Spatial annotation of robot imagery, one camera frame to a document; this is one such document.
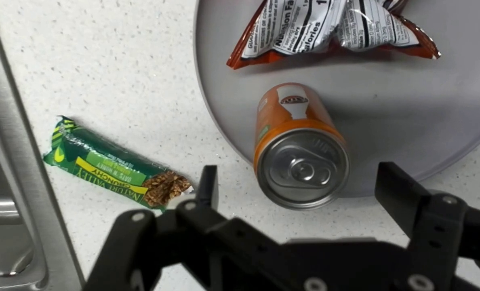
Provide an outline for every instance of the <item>sink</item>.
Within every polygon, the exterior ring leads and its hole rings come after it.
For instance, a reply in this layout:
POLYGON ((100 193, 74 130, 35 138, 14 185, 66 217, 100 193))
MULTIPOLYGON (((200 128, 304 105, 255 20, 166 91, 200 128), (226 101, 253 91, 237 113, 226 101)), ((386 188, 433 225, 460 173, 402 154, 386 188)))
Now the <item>sink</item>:
POLYGON ((82 286, 0 41, 0 291, 82 286))

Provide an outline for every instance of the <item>green wrapper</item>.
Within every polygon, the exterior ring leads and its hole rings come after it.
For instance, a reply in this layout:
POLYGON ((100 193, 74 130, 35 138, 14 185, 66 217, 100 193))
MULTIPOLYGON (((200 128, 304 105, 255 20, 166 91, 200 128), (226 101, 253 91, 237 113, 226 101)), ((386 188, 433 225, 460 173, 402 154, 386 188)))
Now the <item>green wrapper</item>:
POLYGON ((150 209, 163 209, 169 199, 192 191, 186 178, 64 117, 55 126, 43 162, 150 209))

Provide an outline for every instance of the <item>can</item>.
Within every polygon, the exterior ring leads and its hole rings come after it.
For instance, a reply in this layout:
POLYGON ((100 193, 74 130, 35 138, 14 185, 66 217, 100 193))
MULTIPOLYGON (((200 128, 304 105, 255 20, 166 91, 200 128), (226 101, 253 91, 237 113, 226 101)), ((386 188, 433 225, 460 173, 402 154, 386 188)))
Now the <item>can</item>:
POLYGON ((252 162, 262 191, 287 209, 325 204, 349 173, 344 138, 318 94, 296 83, 258 102, 252 162))

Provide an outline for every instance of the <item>round tray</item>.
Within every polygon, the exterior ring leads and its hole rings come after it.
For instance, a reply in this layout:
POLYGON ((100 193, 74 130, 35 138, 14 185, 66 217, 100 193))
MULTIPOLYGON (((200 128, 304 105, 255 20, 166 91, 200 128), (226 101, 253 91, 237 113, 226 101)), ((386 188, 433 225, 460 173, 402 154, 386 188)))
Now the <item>round tray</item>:
POLYGON ((228 68, 226 59, 260 0, 200 0, 195 59, 208 109, 229 143, 250 160, 257 102, 279 83, 321 96, 349 147, 342 196, 371 194, 378 162, 426 178, 480 143, 480 4, 409 0, 441 60, 399 54, 302 55, 276 65, 228 68))

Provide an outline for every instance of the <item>chip bag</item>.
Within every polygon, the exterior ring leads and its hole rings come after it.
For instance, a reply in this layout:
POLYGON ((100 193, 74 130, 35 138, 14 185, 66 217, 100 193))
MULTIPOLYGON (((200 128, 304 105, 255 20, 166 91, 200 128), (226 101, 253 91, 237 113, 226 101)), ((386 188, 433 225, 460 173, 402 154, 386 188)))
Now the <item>chip bag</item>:
POLYGON ((439 59, 431 38, 388 12, 399 7, 402 0, 263 0, 226 65, 237 70, 300 54, 371 49, 439 59))

